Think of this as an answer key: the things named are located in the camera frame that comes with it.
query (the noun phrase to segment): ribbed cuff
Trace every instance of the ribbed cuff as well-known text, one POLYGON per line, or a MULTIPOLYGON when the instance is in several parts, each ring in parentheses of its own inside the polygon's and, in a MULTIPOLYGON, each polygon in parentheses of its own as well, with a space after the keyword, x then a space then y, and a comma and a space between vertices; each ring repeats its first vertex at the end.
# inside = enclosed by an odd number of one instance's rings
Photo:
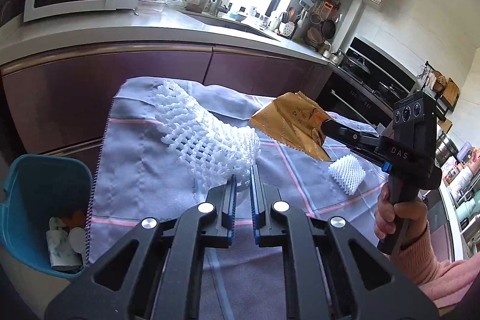
POLYGON ((429 264, 433 264, 435 255, 430 242, 430 229, 427 227, 422 236, 405 250, 401 250, 398 255, 391 258, 393 264, 408 275, 411 279, 425 272, 429 264))

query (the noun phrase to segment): oven handle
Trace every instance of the oven handle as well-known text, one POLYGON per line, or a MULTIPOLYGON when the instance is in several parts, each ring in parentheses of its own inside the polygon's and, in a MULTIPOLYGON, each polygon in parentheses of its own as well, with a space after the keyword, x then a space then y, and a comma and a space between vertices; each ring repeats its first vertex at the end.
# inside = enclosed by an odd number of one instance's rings
POLYGON ((344 99, 342 99, 341 97, 337 96, 337 94, 335 93, 335 90, 332 90, 332 95, 333 95, 335 98, 338 98, 343 104, 345 104, 346 106, 348 106, 351 110, 353 110, 358 117, 360 117, 363 121, 365 121, 367 124, 369 124, 373 129, 377 129, 377 127, 375 127, 371 122, 369 122, 366 118, 364 118, 355 108, 353 108, 352 105, 350 105, 349 103, 347 103, 347 102, 346 102, 344 99))

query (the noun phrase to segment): white foam net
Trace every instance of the white foam net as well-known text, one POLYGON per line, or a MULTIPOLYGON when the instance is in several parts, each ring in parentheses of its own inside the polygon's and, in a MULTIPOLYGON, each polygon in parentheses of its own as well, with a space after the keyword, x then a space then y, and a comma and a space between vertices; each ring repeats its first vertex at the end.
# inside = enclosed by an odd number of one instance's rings
POLYGON ((248 184, 250 167, 260 152, 251 127, 233 127, 217 119, 173 81, 158 87, 155 115, 167 150, 177 153, 204 191, 222 185, 232 174, 248 184))
POLYGON ((328 167, 328 172, 348 195, 353 195, 367 174, 353 155, 341 157, 328 167))

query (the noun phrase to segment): person's arm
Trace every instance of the person's arm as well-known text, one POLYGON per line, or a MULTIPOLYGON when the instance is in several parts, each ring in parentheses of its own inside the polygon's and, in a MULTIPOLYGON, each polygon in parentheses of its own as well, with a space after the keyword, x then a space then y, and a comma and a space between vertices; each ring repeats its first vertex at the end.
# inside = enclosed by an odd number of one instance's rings
POLYGON ((378 197, 378 210, 375 213, 376 236, 384 239, 387 234, 395 232, 395 215, 410 219, 402 250, 391 258, 392 262, 416 283, 437 307, 456 304, 477 276, 480 256, 453 263, 449 260, 438 262, 431 247, 426 205, 418 199, 393 206, 388 202, 388 192, 388 185, 385 185, 378 197))

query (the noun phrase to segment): plaid tablecloth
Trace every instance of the plaid tablecloth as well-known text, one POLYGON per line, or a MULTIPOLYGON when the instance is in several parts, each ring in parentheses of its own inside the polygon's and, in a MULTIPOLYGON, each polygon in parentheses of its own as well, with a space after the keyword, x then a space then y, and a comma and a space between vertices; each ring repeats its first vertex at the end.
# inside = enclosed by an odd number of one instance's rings
MULTIPOLYGON (((170 219, 205 200, 177 156, 160 141, 154 100, 161 78, 128 80, 114 97, 88 213, 88 259, 95 262, 143 217, 170 219)), ((248 96, 222 86, 176 81, 204 108, 235 126, 272 98, 248 96)), ((374 130, 348 121, 352 128, 374 130)), ((257 131, 261 153, 257 165, 263 182, 279 188, 287 200, 321 219, 340 215, 376 244, 373 213, 386 175, 359 158, 367 175, 347 196, 328 174, 329 162, 315 160, 257 131)), ((327 138, 332 160, 350 151, 327 138)), ((284 319, 285 293, 281 248, 255 246, 250 197, 238 194, 235 235, 227 250, 207 249, 202 280, 201 319, 284 319)))

